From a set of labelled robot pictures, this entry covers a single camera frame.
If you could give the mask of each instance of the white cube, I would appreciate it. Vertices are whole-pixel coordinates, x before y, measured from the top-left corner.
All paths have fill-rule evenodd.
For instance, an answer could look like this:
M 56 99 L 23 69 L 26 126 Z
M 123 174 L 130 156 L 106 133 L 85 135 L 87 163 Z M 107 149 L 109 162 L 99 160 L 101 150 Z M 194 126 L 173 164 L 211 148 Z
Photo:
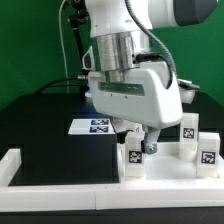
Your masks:
M 197 177 L 218 176 L 220 137 L 218 133 L 199 133 L 197 153 Z
M 142 178 L 145 176 L 145 155 L 142 153 L 141 141 L 144 133 L 129 132 L 125 139 L 125 176 Z

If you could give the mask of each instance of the green screen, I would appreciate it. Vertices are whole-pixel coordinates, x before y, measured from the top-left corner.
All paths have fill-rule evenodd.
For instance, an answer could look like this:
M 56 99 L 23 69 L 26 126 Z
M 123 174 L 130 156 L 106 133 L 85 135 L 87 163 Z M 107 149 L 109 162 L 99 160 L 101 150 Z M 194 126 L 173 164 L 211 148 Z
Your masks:
M 60 0 L 7 0 L 0 6 L 0 109 L 18 96 L 64 78 L 58 30 Z M 69 76 L 80 74 L 77 46 L 63 12 Z M 176 61 L 178 76 L 192 80 L 224 105 L 224 4 L 202 25 L 156 30 Z M 80 28 L 84 50 L 90 45 L 90 24 Z

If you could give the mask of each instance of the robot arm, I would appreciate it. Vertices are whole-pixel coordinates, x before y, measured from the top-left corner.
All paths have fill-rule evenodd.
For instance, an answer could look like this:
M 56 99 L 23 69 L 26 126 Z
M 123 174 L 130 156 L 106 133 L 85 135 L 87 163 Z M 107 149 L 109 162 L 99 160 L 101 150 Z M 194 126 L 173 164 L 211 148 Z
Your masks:
M 91 37 L 138 30 L 124 0 L 86 0 Z M 202 23 L 218 0 L 130 0 L 134 13 L 148 29 Z
M 156 152 L 163 128 L 182 118 L 178 82 L 169 63 L 136 61 L 152 55 L 149 36 L 136 25 L 126 0 L 86 0 L 96 71 L 89 73 L 93 103 L 100 113 L 141 123 L 148 154 Z M 201 23 L 217 0 L 130 0 L 147 28 Z

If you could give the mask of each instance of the silver metal part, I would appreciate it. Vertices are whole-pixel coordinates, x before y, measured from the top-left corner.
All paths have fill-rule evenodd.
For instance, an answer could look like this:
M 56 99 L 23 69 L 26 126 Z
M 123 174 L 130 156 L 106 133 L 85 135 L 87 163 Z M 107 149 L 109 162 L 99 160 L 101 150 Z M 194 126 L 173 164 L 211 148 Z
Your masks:
M 114 70 L 109 72 L 110 82 L 124 82 L 124 72 L 121 70 Z
M 136 68 L 133 55 L 150 53 L 149 38 L 142 31 L 99 36 L 93 39 L 93 52 L 98 71 Z
M 144 151 L 145 153 L 151 155 L 157 152 L 157 140 L 159 138 L 160 130 L 143 126 L 143 131 L 145 131 L 144 137 Z

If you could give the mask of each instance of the qr code marker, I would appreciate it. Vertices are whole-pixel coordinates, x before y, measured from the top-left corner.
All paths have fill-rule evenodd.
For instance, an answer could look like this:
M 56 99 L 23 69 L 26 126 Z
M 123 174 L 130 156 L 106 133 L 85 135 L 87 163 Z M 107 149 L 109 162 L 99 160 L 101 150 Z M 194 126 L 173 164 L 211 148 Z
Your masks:
M 215 164 L 215 157 L 216 157 L 215 152 L 202 151 L 201 163 L 214 165 Z
M 91 121 L 91 125 L 109 125 L 108 119 L 94 119 Z
M 193 128 L 184 128 L 183 138 L 194 139 L 194 129 Z
M 90 133 L 108 133 L 108 127 L 90 127 Z
M 129 163 L 142 163 L 142 152 L 129 151 Z

